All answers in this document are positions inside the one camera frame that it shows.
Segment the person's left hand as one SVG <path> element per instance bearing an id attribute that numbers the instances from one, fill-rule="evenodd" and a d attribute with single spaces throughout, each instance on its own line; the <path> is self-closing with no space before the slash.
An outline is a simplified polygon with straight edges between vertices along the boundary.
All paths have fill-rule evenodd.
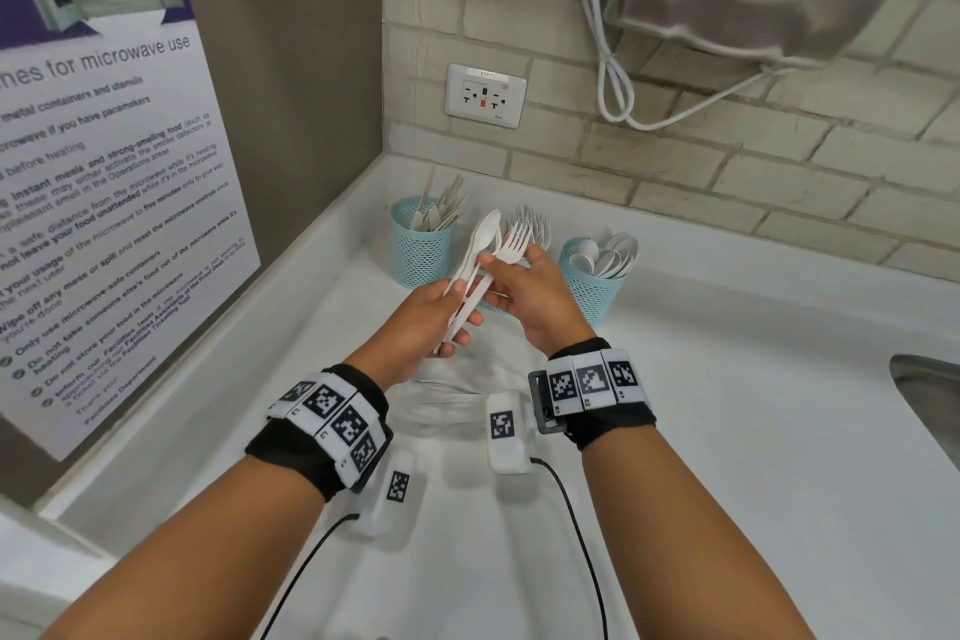
<path id="1" fill-rule="evenodd" d="M 439 354 L 433 354 L 461 305 L 419 304 L 414 300 L 413 290 L 344 364 L 358 369 L 384 392 L 408 381 L 424 360 L 448 359 L 454 356 L 457 347 L 470 345 L 472 338 L 462 328 L 453 343 L 442 345 Z"/>

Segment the person's right hand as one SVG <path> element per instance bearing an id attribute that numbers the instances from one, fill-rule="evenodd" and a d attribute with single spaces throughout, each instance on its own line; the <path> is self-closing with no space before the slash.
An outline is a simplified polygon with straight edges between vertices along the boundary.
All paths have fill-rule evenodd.
<path id="1" fill-rule="evenodd" d="M 596 338 L 556 262 L 535 243 L 525 255 L 525 282 L 493 282 L 485 300 L 521 325 L 529 343 L 552 359 L 568 348 Z"/>

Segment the white plastic fork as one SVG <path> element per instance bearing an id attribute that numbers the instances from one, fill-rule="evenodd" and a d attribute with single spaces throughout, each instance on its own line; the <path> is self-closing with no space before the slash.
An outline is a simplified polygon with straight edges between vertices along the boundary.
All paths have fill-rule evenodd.
<path id="1" fill-rule="evenodd" d="M 529 221 L 514 222 L 502 243 L 490 257 L 508 266 L 518 265 L 525 255 L 532 235 L 533 230 Z"/>

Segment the white plastic spoon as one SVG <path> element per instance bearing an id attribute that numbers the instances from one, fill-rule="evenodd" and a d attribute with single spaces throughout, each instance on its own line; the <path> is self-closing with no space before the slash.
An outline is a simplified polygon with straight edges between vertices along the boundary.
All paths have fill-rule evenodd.
<path id="1" fill-rule="evenodd" d="M 443 296 L 446 296 L 450 292 L 450 289 L 456 281 L 467 281 L 469 279 L 469 271 L 476 265 L 477 256 L 484 249 L 488 248 L 499 236 L 500 220 L 500 210 L 495 209 L 476 225 L 467 243 L 461 264 L 450 277 L 449 283 L 442 294 Z"/>

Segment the person's left forearm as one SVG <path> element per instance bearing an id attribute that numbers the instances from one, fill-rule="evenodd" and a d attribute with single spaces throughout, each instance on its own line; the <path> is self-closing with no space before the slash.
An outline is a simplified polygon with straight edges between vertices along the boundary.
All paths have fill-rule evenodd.
<path id="1" fill-rule="evenodd" d="M 246 456 L 158 526 L 40 640 L 251 640 L 326 499 Z"/>

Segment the person's right forearm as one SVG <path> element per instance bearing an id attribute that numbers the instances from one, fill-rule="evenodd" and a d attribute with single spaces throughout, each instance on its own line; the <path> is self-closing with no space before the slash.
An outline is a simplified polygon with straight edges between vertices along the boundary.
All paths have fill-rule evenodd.
<path id="1" fill-rule="evenodd" d="M 606 550 L 640 640 L 815 640 L 753 543 L 654 427 L 582 451 Z"/>

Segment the blue mesh cup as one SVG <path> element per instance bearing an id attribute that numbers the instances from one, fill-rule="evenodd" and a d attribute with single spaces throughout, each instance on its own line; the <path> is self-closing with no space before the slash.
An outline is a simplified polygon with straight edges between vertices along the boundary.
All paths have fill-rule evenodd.
<path id="1" fill-rule="evenodd" d="M 456 225 L 436 232 L 410 227 L 420 197 L 410 195 L 390 206 L 390 255 L 393 280 L 408 290 L 447 276 Z"/>
<path id="2" fill-rule="evenodd" d="M 601 279 L 577 268 L 571 258 L 585 240 L 584 236 L 568 239 L 561 247 L 558 265 L 582 315 L 590 326 L 596 327 L 614 304 L 627 279 Z"/>

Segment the bunch of white plastic forks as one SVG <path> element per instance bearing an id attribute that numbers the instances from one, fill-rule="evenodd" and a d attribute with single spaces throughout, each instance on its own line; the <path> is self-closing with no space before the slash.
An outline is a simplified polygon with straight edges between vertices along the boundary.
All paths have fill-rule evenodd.
<path id="1" fill-rule="evenodd" d="M 550 221 L 546 216 L 523 204 L 514 209 L 515 223 L 525 225 L 530 231 L 530 243 L 535 244 L 543 251 L 548 251 L 552 241 Z"/>

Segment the bunch of white plastic knives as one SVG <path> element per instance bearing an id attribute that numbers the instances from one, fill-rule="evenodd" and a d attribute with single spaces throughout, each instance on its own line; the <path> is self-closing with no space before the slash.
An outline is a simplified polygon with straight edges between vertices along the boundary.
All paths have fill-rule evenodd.
<path id="1" fill-rule="evenodd" d="M 453 227 L 460 218 L 466 202 L 466 196 L 461 194 L 465 184 L 464 176 L 456 175 L 434 198 L 431 192 L 435 177 L 436 167 L 432 167 L 421 195 L 414 198 L 414 209 L 408 225 L 409 229 L 414 232 L 436 233 L 445 231 Z"/>

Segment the clear plastic bag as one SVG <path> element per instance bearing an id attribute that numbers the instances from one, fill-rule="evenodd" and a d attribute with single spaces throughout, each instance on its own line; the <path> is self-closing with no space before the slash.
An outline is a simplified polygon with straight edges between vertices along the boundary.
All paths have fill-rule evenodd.
<path id="1" fill-rule="evenodd" d="M 487 398 L 503 388 L 498 370 L 469 357 L 427 358 L 414 377 L 387 391 L 388 425 L 411 437 L 470 431 Z"/>

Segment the bunch of white plastic spoons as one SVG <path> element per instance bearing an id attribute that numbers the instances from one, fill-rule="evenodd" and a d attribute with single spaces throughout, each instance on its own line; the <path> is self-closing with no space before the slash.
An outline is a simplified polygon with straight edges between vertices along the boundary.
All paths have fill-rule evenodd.
<path id="1" fill-rule="evenodd" d="M 633 268 L 640 243 L 630 233 L 614 233 L 606 240 L 592 237 L 571 239 L 563 258 L 573 270 L 601 280 L 622 280 Z"/>

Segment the black wristband with marker tiles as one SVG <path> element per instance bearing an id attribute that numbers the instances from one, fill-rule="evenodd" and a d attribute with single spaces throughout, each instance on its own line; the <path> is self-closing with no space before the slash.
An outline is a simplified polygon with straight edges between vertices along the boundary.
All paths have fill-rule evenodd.
<path id="1" fill-rule="evenodd" d="M 354 366 L 340 363 L 296 381 L 267 410 L 245 455 L 286 468 L 327 502 L 360 493 L 393 442 L 384 391 Z"/>
<path id="2" fill-rule="evenodd" d="M 657 425 L 630 355 L 603 338 L 560 350 L 528 379 L 537 431 L 579 451 L 615 430 Z"/>

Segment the microwave notice poster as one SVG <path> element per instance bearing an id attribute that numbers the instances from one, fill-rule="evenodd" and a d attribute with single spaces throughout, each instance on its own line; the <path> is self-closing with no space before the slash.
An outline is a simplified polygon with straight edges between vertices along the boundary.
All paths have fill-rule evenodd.
<path id="1" fill-rule="evenodd" d="M 192 0 L 0 0 L 0 417 L 66 461 L 259 267 Z"/>

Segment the stainless steel sink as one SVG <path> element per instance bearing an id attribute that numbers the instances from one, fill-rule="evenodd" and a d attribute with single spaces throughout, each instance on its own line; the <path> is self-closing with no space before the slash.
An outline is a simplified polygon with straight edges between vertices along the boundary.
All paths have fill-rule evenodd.
<path id="1" fill-rule="evenodd" d="M 889 370 L 904 401 L 960 471 L 960 364 L 894 355 Z"/>

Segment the white wall outlet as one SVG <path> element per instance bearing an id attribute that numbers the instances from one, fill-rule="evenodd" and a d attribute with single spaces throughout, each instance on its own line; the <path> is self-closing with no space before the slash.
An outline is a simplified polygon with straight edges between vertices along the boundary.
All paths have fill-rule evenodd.
<path id="1" fill-rule="evenodd" d="M 526 78 L 450 63 L 443 110 L 453 118 L 518 129 L 527 87 Z"/>

